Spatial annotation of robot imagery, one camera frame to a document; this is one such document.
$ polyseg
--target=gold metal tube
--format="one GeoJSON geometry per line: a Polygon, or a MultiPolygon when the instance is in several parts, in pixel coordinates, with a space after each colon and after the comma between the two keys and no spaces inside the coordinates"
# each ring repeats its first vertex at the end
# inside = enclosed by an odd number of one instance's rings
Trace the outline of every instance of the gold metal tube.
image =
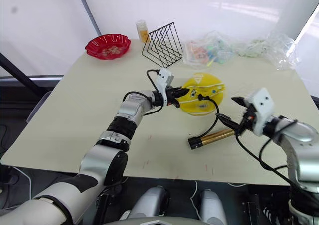
{"type": "Polygon", "coordinates": [[[203,137],[201,139],[201,142],[202,142],[203,145],[207,145],[207,144],[219,141],[221,139],[230,137],[232,135],[235,135],[235,131],[234,130],[225,129],[225,130],[222,130],[220,132],[217,132],[217,133],[214,133],[214,134],[210,134],[210,135],[207,135],[207,136],[203,137]]]}

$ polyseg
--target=yellow disc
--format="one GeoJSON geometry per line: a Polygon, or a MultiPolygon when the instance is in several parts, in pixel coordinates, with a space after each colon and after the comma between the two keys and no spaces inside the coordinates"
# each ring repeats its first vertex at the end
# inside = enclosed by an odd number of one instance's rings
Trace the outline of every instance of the yellow disc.
{"type": "Polygon", "coordinates": [[[210,101],[200,101],[198,95],[209,96],[219,105],[224,97],[225,84],[214,75],[198,72],[183,88],[189,88],[189,92],[178,98],[180,108],[190,115],[203,116],[212,113],[216,107],[210,101]]]}

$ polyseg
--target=white table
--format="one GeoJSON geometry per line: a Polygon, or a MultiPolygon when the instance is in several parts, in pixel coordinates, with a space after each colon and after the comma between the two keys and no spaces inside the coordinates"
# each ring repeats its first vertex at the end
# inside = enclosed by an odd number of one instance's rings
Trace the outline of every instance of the white table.
{"type": "MultiPolygon", "coordinates": [[[[78,172],[84,154],[95,144],[131,90],[153,89],[145,71],[158,68],[141,55],[141,45],[133,41],[122,58],[101,61],[83,54],[56,86],[1,163],[35,169],[78,172]]],[[[198,70],[179,61],[169,69],[175,74],[173,86],[181,86],[198,70]]],[[[319,130],[319,112],[295,71],[278,71],[262,59],[237,57],[209,69],[226,84],[221,113],[240,121],[244,108],[232,96],[245,96],[266,87],[276,105],[276,115],[312,125],[319,130]]],[[[197,150],[187,139],[207,130],[215,119],[211,114],[194,117],[169,106],[146,116],[137,128],[128,152],[125,176],[192,179],[254,184],[285,184],[263,170],[229,137],[197,150]]],[[[220,122],[214,132],[224,129],[220,122]]],[[[266,140],[251,132],[242,141],[257,153],[266,140]]],[[[280,147],[270,144],[265,161],[285,164],[280,147]]]]}

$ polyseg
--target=red bowl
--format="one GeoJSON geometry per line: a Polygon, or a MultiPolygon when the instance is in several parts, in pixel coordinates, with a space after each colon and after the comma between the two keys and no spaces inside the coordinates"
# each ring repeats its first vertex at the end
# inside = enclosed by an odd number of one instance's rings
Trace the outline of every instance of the red bowl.
{"type": "Polygon", "coordinates": [[[105,34],[94,38],[86,45],[86,53],[102,60],[112,60],[127,52],[131,44],[128,37],[121,34],[105,34]]]}

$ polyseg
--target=wire rack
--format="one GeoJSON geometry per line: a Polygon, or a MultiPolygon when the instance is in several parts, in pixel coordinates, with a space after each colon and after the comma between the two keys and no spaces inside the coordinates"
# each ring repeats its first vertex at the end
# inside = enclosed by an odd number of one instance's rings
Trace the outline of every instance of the wire rack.
{"type": "Polygon", "coordinates": [[[164,68],[183,57],[174,22],[149,33],[142,55],[164,68]]]}

